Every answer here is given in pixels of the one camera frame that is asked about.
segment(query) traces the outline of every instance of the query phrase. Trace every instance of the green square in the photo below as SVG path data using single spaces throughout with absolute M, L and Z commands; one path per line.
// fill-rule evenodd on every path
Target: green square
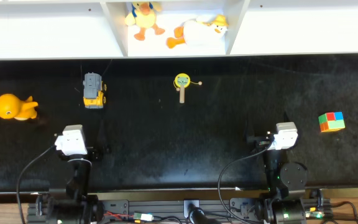
M 324 122 L 327 122 L 326 114 L 323 114 L 320 117 L 318 117 L 318 122 L 320 122 L 320 124 L 323 124 Z
M 345 122 L 343 120 L 328 121 L 328 127 L 330 129 L 345 128 Z

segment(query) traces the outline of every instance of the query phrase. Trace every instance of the toy truck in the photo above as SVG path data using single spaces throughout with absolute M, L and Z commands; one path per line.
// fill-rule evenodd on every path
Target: toy truck
M 87 73 L 83 84 L 85 108 L 103 108 L 106 104 L 104 92 L 107 90 L 107 85 L 103 83 L 102 76 L 96 73 Z

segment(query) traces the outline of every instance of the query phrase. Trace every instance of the black tabletop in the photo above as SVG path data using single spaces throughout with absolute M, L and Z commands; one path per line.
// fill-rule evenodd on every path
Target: black tabletop
M 108 105 L 87 110 L 83 75 L 103 74 Z M 178 73 L 202 86 L 173 87 Z M 0 95 L 39 103 L 34 121 L 0 118 L 0 192 L 15 191 L 24 166 L 66 125 L 82 124 L 88 144 L 105 125 L 112 152 L 93 164 L 90 191 L 216 187 L 221 169 L 250 152 L 247 118 L 274 131 L 286 113 L 300 137 L 287 152 L 308 168 L 308 187 L 358 186 L 358 54 L 128 60 L 0 62 Z M 341 111 L 346 128 L 320 133 L 318 116 Z M 65 183 L 71 167 L 48 154 L 22 190 Z M 223 186 L 265 187 L 262 158 L 236 164 Z

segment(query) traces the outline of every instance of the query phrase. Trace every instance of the rubik's cube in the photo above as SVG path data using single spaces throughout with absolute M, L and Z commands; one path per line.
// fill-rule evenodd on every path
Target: rubik's cube
M 345 128 L 342 112 L 325 113 L 318 117 L 321 132 L 338 131 Z

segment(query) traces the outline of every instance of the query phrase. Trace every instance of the orange rubber duck toy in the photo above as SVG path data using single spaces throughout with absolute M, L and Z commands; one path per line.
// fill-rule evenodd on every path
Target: orange rubber duck toy
M 34 119 L 37 117 L 37 112 L 34 109 L 36 106 L 38 103 L 32 101 L 32 96 L 26 101 L 21 101 L 13 94 L 3 94 L 0 96 L 0 117 L 3 119 L 14 118 L 19 121 Z

